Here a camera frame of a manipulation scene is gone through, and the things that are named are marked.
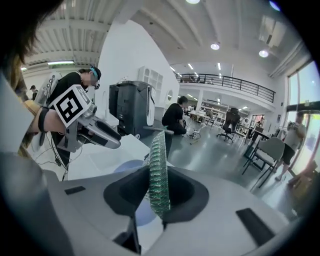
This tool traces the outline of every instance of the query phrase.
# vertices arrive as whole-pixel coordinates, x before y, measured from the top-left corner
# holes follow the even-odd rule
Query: shorts
[[[295,151],[289,147],[287,144],[284,144],[284,151],[282,155],[282,160],[286,165],[290,165],[292,157],[295,155]]]

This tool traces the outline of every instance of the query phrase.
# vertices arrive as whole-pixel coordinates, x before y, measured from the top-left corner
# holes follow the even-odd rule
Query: green spiral object
[[[151,143],[150,153],[144,164],[149,165],[149,199],[152,210],[160,218],[170,210],[168,169],[165,132],[160,132]]]

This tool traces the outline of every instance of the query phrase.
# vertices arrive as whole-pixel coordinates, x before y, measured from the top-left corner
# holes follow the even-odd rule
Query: person
[[[35,85],[32,85],[30,90],[32,91],[32,100],[34,101],[37,97],[38,94],[38,90],[36,89]]]
[[[175,135],[184,135],[187,133],[183,122],[183,108],[186,108],[187,105],[187,97],[181,96],[178,99],[178,103],[171,104],[164,113],[162,125],[167,126],[168,130],[174,131]]]
[[[66,130],[55,110],[47,111],[33,100],[28,99],[27,86],[21,72],[25,56],[32,51],[34,46],[38,26],[57,10],[62,2],[63,0],[44,1],[36,7],[33,4],[27,4],[23,8],[17,8],[16,2],[8,1],[3,3],[4,6],[2,6],[5,10],[15,10],[15,22],[3,28],[3,33],[10,40],[4,41],[0,49],[1,72],[18,100],[34,116],[17,152],[21,157],[30,158],[27,147],[30,145],[33,136],[41,131],[39,125],[46,132],[65,133]]]
[[[83,68],[77,72],[71,72],[60,79],[48,101],[52,103],[73,85],[81,85],[84,89],[87,89],[89,86],[96,86],[100,77],[101,71],[95,66],[86,69]],[[57,147],[64,135],[59,134],[58,132],[51,132],[51,136],[64,167],[67,167],[70,159],[70,152]]]
[[[210,109],[208,109],[206,112],[205,112],[205,115],[207,117],[210,117],[210,119],[212,119],[214,117],[214,114],[212,113],[212,111]]]
[[[295,122],[288,124],[288,133],[284,138],[284,151],[282,159],[277,163],[275,169],[278,169],[283,164],[282,172],[279,176],[275,177],[276,181],[281,181],[283,175],[289,168],[292,157],[295,155],[296,150],[302,144],[305,135],[306,127],[302,124],[304,113],[298,112],[296,114]]]
[[[264,125],[264,118],[261,117],[261,119],[258,122],[256,122],[255,126],[262,127],[263,125]]]

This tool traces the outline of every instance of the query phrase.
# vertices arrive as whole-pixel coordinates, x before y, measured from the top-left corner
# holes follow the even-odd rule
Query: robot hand
[[[91,103],[81,85],[71,86],[52,105],[66,127],[58,148],[74,153],[84,143],[110,149],[120,147],[121,136],[95,116],[97,106]]]

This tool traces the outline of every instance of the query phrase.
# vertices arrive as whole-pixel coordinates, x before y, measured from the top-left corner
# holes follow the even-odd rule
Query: glossy floor
[[[186,121],[190,127],[199,128],[190,119]],[[161,124],[156,123],[155,126],[161,127]],[[192,140],[184,136],[174,135],[168,161],[175,167],[208,173],[239,184],[285,215],[289,221],[294,220],[293,201],[286,185],[292,178],[291,174],[287,172],[281,182],[276,182],[275,174],[272,174],[261,188],[253,188],[262,173],[257,168],[249,166],[244,175],[241,174],[246,162],[243,154],[247,145],[244,145],[241,138],[231,143],[224,141],[223,137],[216,137],[222,131],[216,126],[205,126],[200,131],[201,138],[194,144],[190,144]],[[149,147],[155,135],[156,133],[142,138],[141,141]]]

